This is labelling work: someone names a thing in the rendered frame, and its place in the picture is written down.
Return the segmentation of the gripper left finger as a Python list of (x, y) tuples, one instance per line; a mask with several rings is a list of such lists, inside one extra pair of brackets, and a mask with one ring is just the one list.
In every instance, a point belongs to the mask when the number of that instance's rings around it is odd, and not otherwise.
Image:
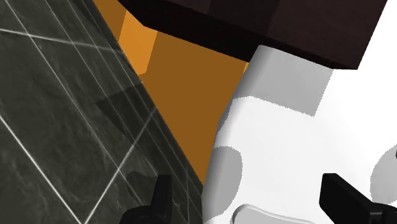
[(125, 211), (119, 224), (171, 224), (172, 221), (172, 176), (161, 174), (148, 206), (139, 206)]

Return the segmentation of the white rounded flat object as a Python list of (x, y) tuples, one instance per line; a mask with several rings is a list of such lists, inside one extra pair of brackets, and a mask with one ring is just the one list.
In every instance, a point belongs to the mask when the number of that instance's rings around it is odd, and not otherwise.
[(270, 213), (250, 204), (239, 206), (230, 220), (230, 224), (315, 224), (311, 221), (290, 218)]

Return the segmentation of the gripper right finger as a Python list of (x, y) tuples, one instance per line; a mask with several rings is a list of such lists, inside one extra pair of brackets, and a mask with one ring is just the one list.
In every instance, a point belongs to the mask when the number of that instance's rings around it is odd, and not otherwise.
[(334, 224), (397, 224), (397, 208), (372, 202), (336, 173), (324, 173), (319, 206)]

